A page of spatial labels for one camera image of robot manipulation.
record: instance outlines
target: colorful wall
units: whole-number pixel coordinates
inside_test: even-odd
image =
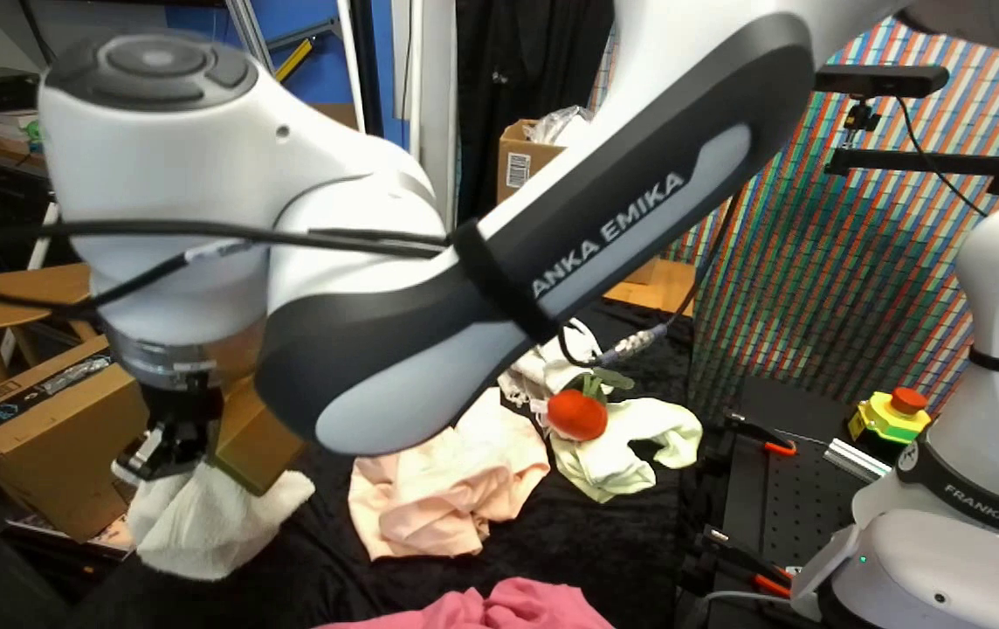
[[[951,83],[908,101],[926,152],[999,153],[999,51],[918,37],[893,22],[867,32],[834,63],[940,63]],[[717,418],[747,376],[857,404],[916,385],[944,404],[967,357],[972,316],[954,253],[976,225],[936,175],[825,175],[845,144],[843,96],[815,96],[794,144],[747,186],[744,206],[699,292],[690,407]],[[853,149],[916,152],[891,97],[879,129]],[[951,175],[980,209],[999,209],[987,179]],[[671,257],[710,253],[720,214]]]

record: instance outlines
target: pink fabric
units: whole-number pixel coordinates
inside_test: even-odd
[[[473,557],[490,522],[513,522],[543,472],[539,430],[490,390],[433,441],[388,460],[357,460],[354,528],[370,559]]]
[[[449,590],[429,610],[323,629],[610,629],[575,589],[539,581],[500,581],[490,597]]]

